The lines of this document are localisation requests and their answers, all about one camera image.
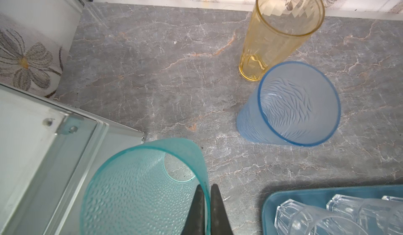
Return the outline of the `yellow plastic cup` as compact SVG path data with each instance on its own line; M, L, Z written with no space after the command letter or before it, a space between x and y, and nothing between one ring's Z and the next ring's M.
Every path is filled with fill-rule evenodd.
M239 72L259 81L296 51L324 22L322 0L256 0Z

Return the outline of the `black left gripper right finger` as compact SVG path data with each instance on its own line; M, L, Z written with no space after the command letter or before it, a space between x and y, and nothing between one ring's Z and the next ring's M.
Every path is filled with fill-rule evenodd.
M211 187L211 235L233 235L217 184Z

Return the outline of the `blue plastic cup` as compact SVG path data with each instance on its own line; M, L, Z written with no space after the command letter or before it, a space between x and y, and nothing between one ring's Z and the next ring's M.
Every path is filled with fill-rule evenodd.
M238 113L248 141L312 147L330 139L341 119L333 83L315 67L287 61L271 68Z

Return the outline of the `clear ribbed glass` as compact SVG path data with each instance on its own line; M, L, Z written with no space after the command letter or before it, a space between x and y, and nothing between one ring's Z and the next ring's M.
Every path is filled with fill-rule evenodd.
M357 223L323 208L288 199L277 207L274 226L280 235L365 235Z
M401 235L403 203L336 194L326 209L360 225L369 235Z
M403 202L403 197L383 196L382 200Z

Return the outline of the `green plastic cup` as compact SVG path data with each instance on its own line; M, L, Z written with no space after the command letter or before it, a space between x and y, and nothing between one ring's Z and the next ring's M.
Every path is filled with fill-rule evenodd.
M196 190L201 226L188 222ZM185 138L125 149L102 164L83 198L83 235L194 235L211 232L211 196L203 152Z

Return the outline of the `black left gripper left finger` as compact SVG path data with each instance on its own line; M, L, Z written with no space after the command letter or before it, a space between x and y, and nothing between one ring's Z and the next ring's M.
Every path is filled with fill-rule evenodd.
M181 235L205 234L205 196L201 185L196 187L194 198L188 212Z

